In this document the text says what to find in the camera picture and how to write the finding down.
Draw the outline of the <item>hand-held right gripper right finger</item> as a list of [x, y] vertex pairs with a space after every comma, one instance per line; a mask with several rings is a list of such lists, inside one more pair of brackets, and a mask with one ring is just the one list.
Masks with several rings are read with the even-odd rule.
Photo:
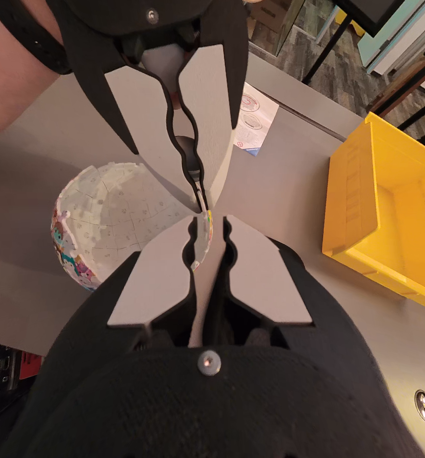
[[233, 215], [227, 215], [225, 223], [233, 254], [228, 275], [232, 298], [273, 323], [311, 325], [313, 319], [279, 248]]

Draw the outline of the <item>colourful puzzle ball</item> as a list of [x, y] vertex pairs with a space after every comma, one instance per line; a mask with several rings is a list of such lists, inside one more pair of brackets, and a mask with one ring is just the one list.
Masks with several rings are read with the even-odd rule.
[[209, 250], [211, 212], [195, 214], [172, 196], [143, 165], [89, 166], [60, 192], [51, 237], [65, 272], [96, 290], [132, 253], [186, 216], [198, 218], [193, 270]]

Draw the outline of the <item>black metal leg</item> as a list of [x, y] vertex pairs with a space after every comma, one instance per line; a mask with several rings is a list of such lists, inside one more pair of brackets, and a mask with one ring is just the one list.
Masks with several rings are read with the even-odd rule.
[[[327, 33], [327, 31], [329, 30], [330, 28], [330, 25], [335, 21], [336, 19], [336, 15], [339, 13], [339, 8], [335, 7], [330, 16], [328, 17], [328, 19], [325, 21], [324, 25], [322, 26], [320, 32], [318, 33], [318, 35], [316, 36], [316, 39], [315, 39], [315, 43], [316, 44], [319, 44], [320, 41], [322, 40], [322, 38], [324, 37], [324, 35]], [[342, 36], [342, 34], [345, 32], [345, 30], [347, 29], [348, 25], [351, 23], [352, 21], [352, 16], [351, 15], [346, 15], [345, 18], [340, 22], [340, 25], [338, 26], [338, 28], [336, 29], [335, 33], [333, 34], [333, 36], [330, 38], [328, 44], [326, 45], [326, 47], [323, 49], [323, 51], [321, 52], [321, 54], [318, 56], [317, 60], [315, 61], [314, 65], [311, 67], [311, 69], [307, 72], [307, 74], [304, 76], [304, 78], [302, 79], [302, 83], [303, 84], [306, 84], [306, 85], [309, 85], [313, 76], [315, 75], [315, 73], [318, 71], [318, 69], [320, 68], [320, 66], [322, 65], [322, 63], [324, 62], [324, 60], [326, 59], [326, 57], [328, 56], [328, 54], [330, 53], [330, 51], [334, 48], [335, 44], [338, 42], [338, 40], [340, 39], [340, 37]]]

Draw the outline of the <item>black wall screen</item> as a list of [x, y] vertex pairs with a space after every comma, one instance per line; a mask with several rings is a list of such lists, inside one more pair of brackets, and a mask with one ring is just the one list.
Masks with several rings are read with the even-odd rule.
[[332, 2], [371, 37], [378, 34], [404, 3], [403, 0], [333, 0]]

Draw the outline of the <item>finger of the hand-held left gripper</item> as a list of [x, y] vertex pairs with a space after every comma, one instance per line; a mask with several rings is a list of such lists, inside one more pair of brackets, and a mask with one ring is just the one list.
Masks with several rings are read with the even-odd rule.
[[175, 139], [174, 110], [163, 84], [129, 66], [106, 73], [106, 81], [141, 162], [179, 202], [200, 213], [196, 192], [183, 170], [186, 155]]
[[181, 102], [193, 117], [196, 152], [203, 167], [202, 185], [212, 210], [227, 180], [233, 129], [223, 45], [198, 48], [178, 76]]

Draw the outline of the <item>black ball stand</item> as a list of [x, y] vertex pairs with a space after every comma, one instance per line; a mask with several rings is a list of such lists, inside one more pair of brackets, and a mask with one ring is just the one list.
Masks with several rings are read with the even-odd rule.
[[194, 146], [195, 146], [195, 141], [193, 138], [185, 135], [177, 135], [175, 136], [175, 139], [177, 140], [178, 144], [184, 151], [186, 155], [186, 164], [187, 164], [187, 170], [192, 177], [192, 179], [195, 182], [200, 181], [200, 163], [195, 155], [194, 152]]

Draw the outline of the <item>person's left forearm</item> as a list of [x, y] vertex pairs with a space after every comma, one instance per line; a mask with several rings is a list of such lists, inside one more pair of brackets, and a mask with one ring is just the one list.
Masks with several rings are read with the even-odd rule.
[[[23, 0], [31, 15], [61, 45], [47, 1]], [[59, 77], [28, 52], [0, 22], [0, 131], [15, 121]]]

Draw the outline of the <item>person's black jacket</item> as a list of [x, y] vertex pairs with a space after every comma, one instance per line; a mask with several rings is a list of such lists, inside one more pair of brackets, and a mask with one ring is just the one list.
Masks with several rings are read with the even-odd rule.
[[22, 351], [0, 345], [0, 415], [30, 391], [36, 378], [19, 380]]

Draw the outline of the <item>black wristband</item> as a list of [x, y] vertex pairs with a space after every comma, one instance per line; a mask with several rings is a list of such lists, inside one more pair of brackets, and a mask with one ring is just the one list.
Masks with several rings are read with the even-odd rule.
[[59, 75], [72, 73], [64, 47], [31, 15], [22, 1], [0, 0], [0, 22], [38, 61]]

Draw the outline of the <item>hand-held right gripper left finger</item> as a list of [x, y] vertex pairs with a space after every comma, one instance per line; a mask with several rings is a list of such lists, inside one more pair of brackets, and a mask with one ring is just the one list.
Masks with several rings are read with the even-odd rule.
[[197, 218], [186, 216], [142, 249], [107, 321], [110, 328], [147, 326], [187, 298], [192, 261], [183, 254], [196, 237]]

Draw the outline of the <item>folded instruction leaflet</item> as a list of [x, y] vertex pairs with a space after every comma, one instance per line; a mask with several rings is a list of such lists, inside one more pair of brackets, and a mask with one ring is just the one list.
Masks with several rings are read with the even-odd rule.
[[279, 104], [252, 85], [244, 83], [234, 145], [256, 157], [276, 117]]

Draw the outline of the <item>cardboard box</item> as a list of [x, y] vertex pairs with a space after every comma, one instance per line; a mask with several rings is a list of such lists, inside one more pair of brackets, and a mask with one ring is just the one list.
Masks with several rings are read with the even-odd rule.
[[269, 49], [284, 36], [286, 15], [291, 3], [290, 0], [247, 1], [245, 6], [254, 24], [251, 42]]

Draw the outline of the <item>yellow plastic bin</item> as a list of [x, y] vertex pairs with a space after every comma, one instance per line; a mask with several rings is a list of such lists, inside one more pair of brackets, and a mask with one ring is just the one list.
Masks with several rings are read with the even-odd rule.
[[425, 306], [425, 146], [373, 113], [330, 157], [322, 253]]

